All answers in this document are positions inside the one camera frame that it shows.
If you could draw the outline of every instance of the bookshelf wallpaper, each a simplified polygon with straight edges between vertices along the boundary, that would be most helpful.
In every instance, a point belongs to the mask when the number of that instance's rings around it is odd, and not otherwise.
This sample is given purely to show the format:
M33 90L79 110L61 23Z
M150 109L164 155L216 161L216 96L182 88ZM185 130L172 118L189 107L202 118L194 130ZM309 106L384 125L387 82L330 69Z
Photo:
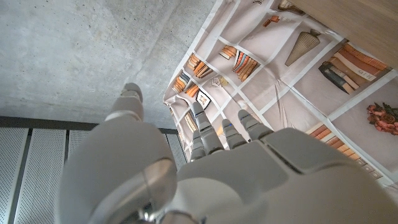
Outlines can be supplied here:
M225 148L225 118L249 139L237 117L245 109L274 131L295 128L320 139L390 185L398 182L397 76L286 0L219 0L164 103L187 158L197 101Z

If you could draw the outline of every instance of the vase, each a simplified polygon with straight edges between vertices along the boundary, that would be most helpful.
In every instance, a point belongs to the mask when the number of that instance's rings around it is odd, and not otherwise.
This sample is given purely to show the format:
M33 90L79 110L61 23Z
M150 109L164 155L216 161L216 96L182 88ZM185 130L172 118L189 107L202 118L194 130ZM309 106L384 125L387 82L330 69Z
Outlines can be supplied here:
M290 66L301 56L305 55L307 52L316 47L320 43L320 40L317 37L320 34L321 33L315 29L311 29L310 32L301 32L300 35L298 35L296 43L294 44L294 47L287 58L285 65Z

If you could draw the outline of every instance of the picture frame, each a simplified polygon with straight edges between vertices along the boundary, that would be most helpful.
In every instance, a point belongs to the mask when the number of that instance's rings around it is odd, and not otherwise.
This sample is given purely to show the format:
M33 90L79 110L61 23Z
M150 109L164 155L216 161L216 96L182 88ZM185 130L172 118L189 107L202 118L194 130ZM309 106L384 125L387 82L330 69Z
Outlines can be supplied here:
M199 102L199 104L201 104L204 110L209 106L211 102L210 98L206 94L204 94L201 90L199 90L197 94L196 101Z

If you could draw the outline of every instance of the flower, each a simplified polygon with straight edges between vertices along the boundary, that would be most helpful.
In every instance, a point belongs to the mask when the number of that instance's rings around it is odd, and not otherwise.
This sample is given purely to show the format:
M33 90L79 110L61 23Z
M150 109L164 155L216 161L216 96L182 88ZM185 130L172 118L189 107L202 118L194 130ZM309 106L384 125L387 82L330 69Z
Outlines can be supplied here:
M376 106L374 105L369 105L368 108L366 108L368 111L374 111L374 109L376 109Z
M376 121L378 121L378 117L376 115L374 115L374 114L371 114L368 117L368 121L369 121L369 124L375 124Z
M386 128L387 127L387 123L384 121L377 121L376 125L382 128Z
M398 108L391 108L385 103L382 105L374 103L366 108L369 123L373 124L378 131L398 135Z
M393 133L396 130L394 128L382 128L382 131L388 132L388 133Z
M383 115L385 115L386 114L386 111L385 110L383 110L383 109L381 109L380 111L375 111L375 112L373 112L375 115L378 115L378 116L383 116Z
M396 118L391 114L384 114L380 117L380 120L386 122L387 124L394 124Z

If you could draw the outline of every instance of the concrete wall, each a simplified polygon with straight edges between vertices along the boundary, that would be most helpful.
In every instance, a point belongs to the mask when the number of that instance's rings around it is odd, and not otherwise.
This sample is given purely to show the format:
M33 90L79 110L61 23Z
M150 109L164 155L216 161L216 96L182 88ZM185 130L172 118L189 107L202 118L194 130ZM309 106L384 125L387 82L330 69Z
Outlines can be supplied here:
M167 84L215 0L0 0L0 115L99 123L123 84L175 128Z

